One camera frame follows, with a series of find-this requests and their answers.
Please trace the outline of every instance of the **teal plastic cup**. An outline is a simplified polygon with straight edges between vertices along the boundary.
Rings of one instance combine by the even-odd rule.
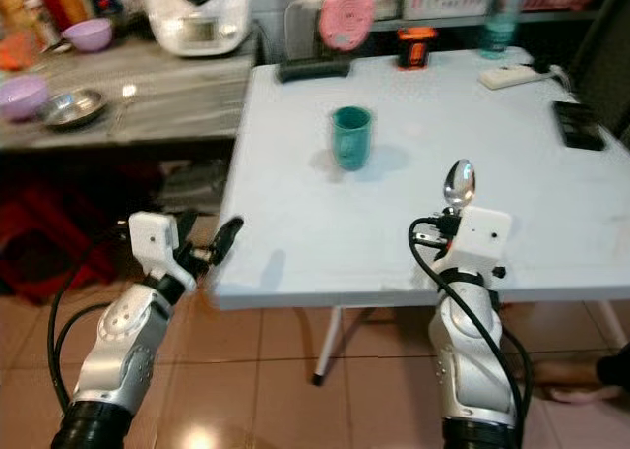
[[[333,113],[333,152],[339,166],[359,170],[370,156],[372,114],[367,109],[346,106]]]

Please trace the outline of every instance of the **table leg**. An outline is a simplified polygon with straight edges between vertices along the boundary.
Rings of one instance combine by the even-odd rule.
[[[628,338],[626,337],[626,333],[623,331],[623,327],[619,322],[619,318],[617,317],[617,313],[614,311],[612,304],[610,301],[600,301],[599,309],[601,310],[601,314],[603,314],[603,319],[608,325],[608,329],[612,334],[612,339],[614,340],[614,344],[618,348],[625,348],[628,344]]]
[[[324,383],[324,375],[326,374],[326,367],[328,365],[328,359],[333,351],[335,345],[335,337],[339,331],[339,326],[342,322],[342,308],[335,306],[331,311],[331,321],[328,325],[328,331],[326,332],[326,339],[324,340],[324,346],[319,354],[319,360],[317,360],[317,369],[313,374],[313,385],[321,386]]]

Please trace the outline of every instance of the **shelf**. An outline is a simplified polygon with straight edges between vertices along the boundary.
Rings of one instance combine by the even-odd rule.
[[[533,13],[521,13],[521,23],[546,23],[559,21],[592,21],[598,16],[599,11],[538,11]],[[462,28],[466,26],[482,26],[486,16],[464,16],[459,18],[435,18],[417,19],[408,21],[405,19],[391,19],[389,21],[376,21],[372,25],[373,32],[395,31],[399,28],[413,26],[430,26],[433,28]]]

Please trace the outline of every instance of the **kitchen counter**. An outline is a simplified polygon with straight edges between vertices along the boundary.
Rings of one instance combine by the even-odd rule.
[[[97,54],[51,54],[34,69],[48,80],[51,95],[96,89],[105,95],[107,111],[70,132],[50,131],[38,121],[0,120],[0,159],[125,147],[190,149],[213,140],[231,144],[254,65],[253,38],[227,56],[203,59],[182,59],[139,40]],[[134,95],[124,98],[123,87]]]

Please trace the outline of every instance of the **metal plate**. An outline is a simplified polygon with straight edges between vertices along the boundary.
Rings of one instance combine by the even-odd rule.
[[[94,90],[78,89],[55,96],[38,114],[43,123],[53,129],[70,129],[96,119],[104,110],[106,101]]]

